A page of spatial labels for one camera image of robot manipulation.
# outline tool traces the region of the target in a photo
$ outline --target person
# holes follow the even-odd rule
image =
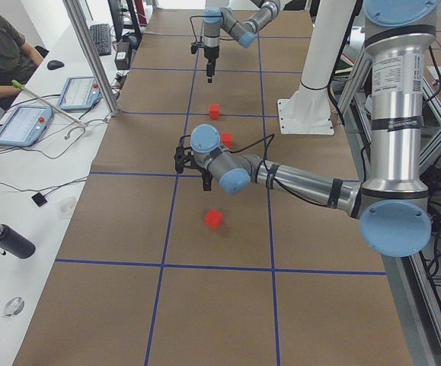
[[[0,15],[0,107],[10,108],[20,89],[12,80],[25,84],[42,63],[43,57]]]

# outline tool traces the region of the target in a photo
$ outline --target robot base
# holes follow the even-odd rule
[[[282,134],[299,135],[333,135],[334,128],[330,119],[330,106],[328,97],[312,100],[308,108],[297,106],[298,93],[291,99],[278,100],[278,116],[280,119],[280,130]]]

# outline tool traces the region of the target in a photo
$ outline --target robotic arm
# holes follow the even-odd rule
[[[435,40],[437,5],[438,0],[365,1],[365,46],[372,57],[372,161],[370,179],[361,185],[257,156],[234,156],[210,125],[193,130],[188,154],[177,149],[177,168],[190,162],[229,194],[253,182],[344,210],[360,220],[364,239],[383,255],[420,251],[431,230],[427,186],[419,178],[423,54]]]
[[[197,53],[203,48],[203,55],[207,59],[206,76],[208,83],[215,75],[216,60],[220,54],[220,30],[223,29],[244,48],[248,48],[254,41],[255,34],[259,33],[266,24],[275,19],[281,11],[280,0],[251,0],[259,11],[253,14],[244,23],[239,22],[229,8],[207,8],[203,21],[203,39],[191,44],[191,53]]]

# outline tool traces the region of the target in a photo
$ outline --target brown paper mat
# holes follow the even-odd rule
[[[281,192],[268,200],[261,186],[228,196],[215,182],[203,193],[197,172],[175,176],[179,137],[211,123],[234,148],[274,132],[270,159],[356,178],[341,127],[279,133],[276,102],[298,88],[308,40],[276,48],[276,37],[309,37],[309,16],[282,13],[251,50],[222,44],[208,85],[203,54],[194,72],[182,52],[199,13],[155,11],[148,32],[171,37],[144,36],[14,364],[410,364],[381,259],[355,220]],[[203,223],[209,209],[224,215],[218,230]]]

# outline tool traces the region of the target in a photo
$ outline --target grid line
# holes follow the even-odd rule
[[[198,63],[198,54],[197,54],[196,60],[195,60],[195,69],[197,68],[197,63]],[[192,101],[192,98],[193,98],[193,87],[195,85],[195,77],[196,77],[196,75],[197,75],[197,71],[195,70],[193,72],[193,78],[191,80],[190,100],[188,102],[188,109],[187,109],[186,119],[185,119],[185,122],[184,122],[183,135],[186,134],[186,131],[187,131],[188,119],[190,117],[189,113],[190,113],[190,109],[191,109],[191,101]],[[168,242],[169,242],[169,235],[170,235],[170,232],[171,232],[171,224],[172,224],[172,221],[173,221],[174,203],[176,201],[176,193],[177,193],[177,184],[178,184],[178,182],[179,182],[179,175],[176,174],[176,179],[175,179],[175,182],[174,182],[173,198],[171,199],[171,209],[169,211],[168,230],[166,232],[165,247],[164,247],[163,253],[162,253],[161,267],[160,267],[160,270],[159,270],[158,287],[157,287],[157,290],[156,290],[156,296],[155,296],[155,301],[154,301],[154,308],[153,308],[153,311],[152,311],[151,327],[149,329],[149,339],[148,339],[147,349],[146,349],[146,352],[145,352],[144,366],[148,366],[149,365],[149,357],[151,355],[152,339],[154,337],[155,320],[156,320],[156,316],[157,316],[157,313],[158,313],[159,297],[161,295],[162,277],[163,277],[164,270],[165,270],[166,257],[168,255]]]
[[[190,116],[208,116],[207,113],[162,113],[162,112],[134,112],[134,111],[122,111],[124,114],[137,114],[137,115],[151,115],[151,116],[165,116],[165,115],[173,115],[173,116],[186,116],[187,114]],[[268,114],[266,116],[262,116],[260,114],[222,114],[223,117],[239,117],[239,118],[277,118],[278,116],[274,114]]]
[[[257,51],[259,53],[259,79],[260,79],[260,104],[263,115],[263,137],[266,139],[266,118],[264,108],[264,86],[263,86],[263,64],[260,51],[260,38],[257,37]],[[266,190],[267,199],[267,218],[269,228],[269,243],[270,243],[270,255],[271,255],[271,282],[273,287],[273,318],[274,318],[274,339],[276,349],[276,366],[281,366],[281,351],[280,351],[280,327],[278,319],[278,300],[276,292],[276,261],[274,257],[274,238],[273,238],[273,214],[271,210],[271,193]]]
[[[148,263],[148,262],[115,262],[95,261],[92,259],[57,258],[55,262],[77,265],[115,265],[127,267],[153,267],[153,268],[176,268],[176,269],[203,269],[211,271],[245,271],[245,272],[276,272],[276,273],[300,273],[306,275],[351,275],[351,276],[386,276],[384,271],[343,271],[331,269],[298,269],[298,268],[263,268],[263,267],[235,267],[221,265],[181,265],[174,263]]]
[[[194,71],[205,71],[206,69],[171,69],[171,68],[160,68],[160,67],[131,67],[131,70],[142,70],[142,71],[180,71],[180,72],[194,72]],[[245,72],[250,74],[258,74],[258,70],[234,70],[234,69],[215,69],[215,72]],[[300,71],[279,71],[279,70],[264,70],[264,74],[302,74]]]

